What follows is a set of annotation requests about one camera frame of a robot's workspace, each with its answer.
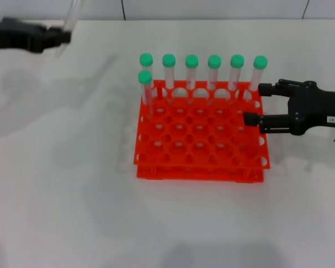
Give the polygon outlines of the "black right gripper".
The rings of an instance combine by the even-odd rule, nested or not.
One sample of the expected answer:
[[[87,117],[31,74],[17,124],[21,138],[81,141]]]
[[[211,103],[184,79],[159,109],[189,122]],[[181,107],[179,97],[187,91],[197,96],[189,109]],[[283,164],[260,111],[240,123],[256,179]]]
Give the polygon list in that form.
[[[316,82],[279,79],[274,85],[260,83],[258,92],[262,97],[288,97],[289,115],[244,112],[245,126],[258,126],[260,133],[291,133],[296,136],[313,127],[335,128],[335,92],[319,89]]]

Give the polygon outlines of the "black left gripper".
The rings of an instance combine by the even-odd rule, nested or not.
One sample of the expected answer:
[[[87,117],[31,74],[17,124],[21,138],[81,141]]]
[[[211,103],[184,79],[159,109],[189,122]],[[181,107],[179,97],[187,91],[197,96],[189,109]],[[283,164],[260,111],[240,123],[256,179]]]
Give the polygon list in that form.
[[[42,53],[45,47],[60,47],[71,42],[71,32],[61,27],[50,27],[37,23],[23,22],[14,18],[0,21],[0,49],[19,49],[34,54]]]

